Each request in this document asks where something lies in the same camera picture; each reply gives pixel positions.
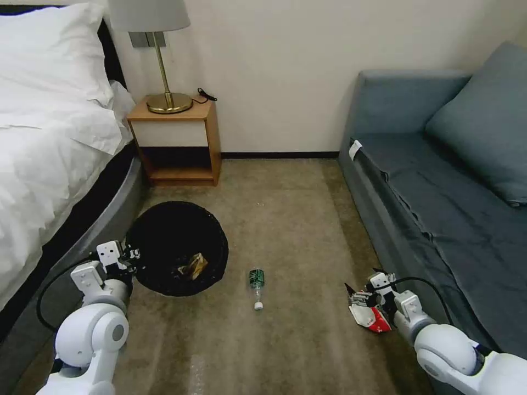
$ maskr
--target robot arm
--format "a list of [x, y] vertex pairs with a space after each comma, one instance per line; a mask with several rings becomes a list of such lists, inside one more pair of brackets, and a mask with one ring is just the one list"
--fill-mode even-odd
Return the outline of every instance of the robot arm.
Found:
[[[419, 365], [430, 376], [466, 395], [506, 395], [525, 391], [525, 359], [488, 350], [456, 327], [437, 324], [423, 311], [416, 294], [411, 291], [398, 293], [387, 286], [392, 279], [385, 273], [375, 273], [368, 280], [367, 288], [373, 290], [374, 297], [380, 295], [381, 306], [395, 311], [393, 324], [414, 347]], [[358, 294], [364, 300], [366, 293]]]
[[[133, 269], [118, 242], [97, 246], [99, 261], [77, 266], [71, 278], [84, 294], [82, 307], [61, 324], [55, 338], [57, 357], [38, 395], [114, 395], [111, 383], [119, 350], [128, 338], [126, 308]], [[108, 279], [103, 281], [101, 275]]]

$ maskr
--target brass lamp base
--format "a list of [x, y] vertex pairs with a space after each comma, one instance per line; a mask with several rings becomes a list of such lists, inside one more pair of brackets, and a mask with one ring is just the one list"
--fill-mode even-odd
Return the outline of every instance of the brass lamp base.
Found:
[[170, 93], [172, 103], [168, 103], [165, 94], [151, 96], [147, 100], [148, 111], [156, 114], [175, 114], [192, 107], [192, 98], [183, 93]]

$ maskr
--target nightstand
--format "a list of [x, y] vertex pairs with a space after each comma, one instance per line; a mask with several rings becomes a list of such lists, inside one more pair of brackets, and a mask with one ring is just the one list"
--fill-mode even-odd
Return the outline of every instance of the nightstand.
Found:
[[147, 98], [128, 115], [128, 122], [150, 183], [217, 185], [221, 149], [216, 104], [194, 102], [178, 114], [155, 114], [148, 111]]

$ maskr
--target green bottle label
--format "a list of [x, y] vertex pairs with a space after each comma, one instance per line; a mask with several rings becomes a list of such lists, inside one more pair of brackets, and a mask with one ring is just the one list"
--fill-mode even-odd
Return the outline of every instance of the green bottle label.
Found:
[[254, 269], [249, 272], [249, 284], [252, 288], [262, 288], [265, 284], [264, 271], [262, 269]]

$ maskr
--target water bottle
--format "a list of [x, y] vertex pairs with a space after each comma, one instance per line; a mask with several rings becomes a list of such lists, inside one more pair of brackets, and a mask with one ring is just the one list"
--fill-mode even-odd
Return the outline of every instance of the water bottle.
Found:
[[265, 285], [264, 271], [262, 269], [254, 269], [249, 272], [249, 285], [254, 290], [254, 310], [262, 310], [264, 304], [262, 303], [262, 288]]

